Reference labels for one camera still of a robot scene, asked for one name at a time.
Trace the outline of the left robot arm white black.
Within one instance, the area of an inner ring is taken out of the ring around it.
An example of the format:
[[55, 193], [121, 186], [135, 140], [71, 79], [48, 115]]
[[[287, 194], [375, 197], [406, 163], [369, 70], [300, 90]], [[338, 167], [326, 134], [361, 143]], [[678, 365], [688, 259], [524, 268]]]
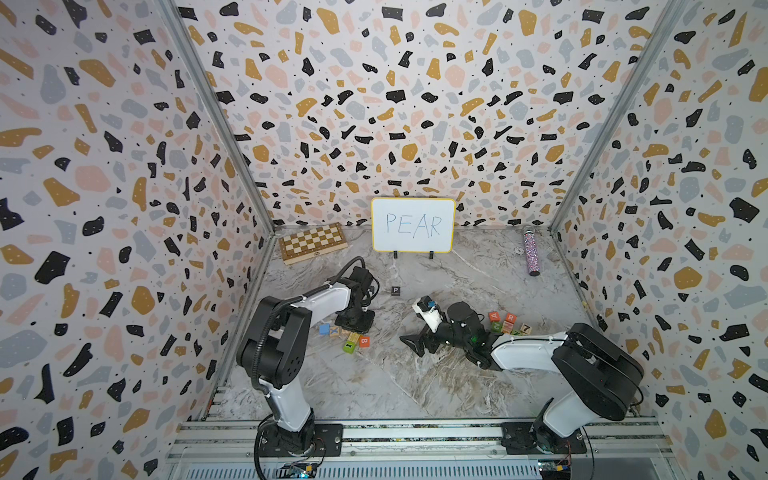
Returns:
[[277, 438], [304, 451], [314, 440], [315, 415], [297, 379], [313, 324], [334, 316], [334, 325], [365, 335], [380, 284], [362, 257], [348, 262], [321, 286], [293, 298], [266, 296], [258, 303], [235, 360], [270, 407]]

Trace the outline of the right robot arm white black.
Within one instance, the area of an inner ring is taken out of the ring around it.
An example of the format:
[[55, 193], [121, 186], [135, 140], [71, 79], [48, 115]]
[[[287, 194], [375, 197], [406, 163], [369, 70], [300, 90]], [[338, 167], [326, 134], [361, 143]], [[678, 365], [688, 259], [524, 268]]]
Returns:
[[445, 345], [458, 348], [482, 370], [541, 370], [558, 373], [570, 390], [550, 399], [531, 422], [512, 422], [503, 445], [514, 452], [532, 449], [559, 453], [573, 446], [572, 436], [585, 425], [621, 421], [641, 394], [644, 370], [627, 352], [586, 323], [546, 335], [513, 334], [503, 322], [491, 321], [465, 302], [442, 310], [429, 296], [412, 305], [424, 327], [400, 341], [417, 356], [435, 354]]

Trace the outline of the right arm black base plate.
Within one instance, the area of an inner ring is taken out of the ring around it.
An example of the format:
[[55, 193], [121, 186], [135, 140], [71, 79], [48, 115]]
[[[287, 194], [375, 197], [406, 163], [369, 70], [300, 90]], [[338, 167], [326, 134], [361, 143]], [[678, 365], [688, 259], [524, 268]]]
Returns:
[[508, 455], [566, 455], [588, 452], [585, 439], [579, 431], [561, 438], [545, 425], [533, 421], [502, 423], [501, 445]]

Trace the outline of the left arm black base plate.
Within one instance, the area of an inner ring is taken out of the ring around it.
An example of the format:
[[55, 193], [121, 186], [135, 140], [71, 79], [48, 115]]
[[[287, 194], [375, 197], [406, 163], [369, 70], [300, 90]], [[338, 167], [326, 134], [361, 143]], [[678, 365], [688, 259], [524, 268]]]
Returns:
[[264, 426], [258, 441], [260, 458], [339, 457], [344, 439], [342, 423], [308, 423], [291, 432], [277, 425]]

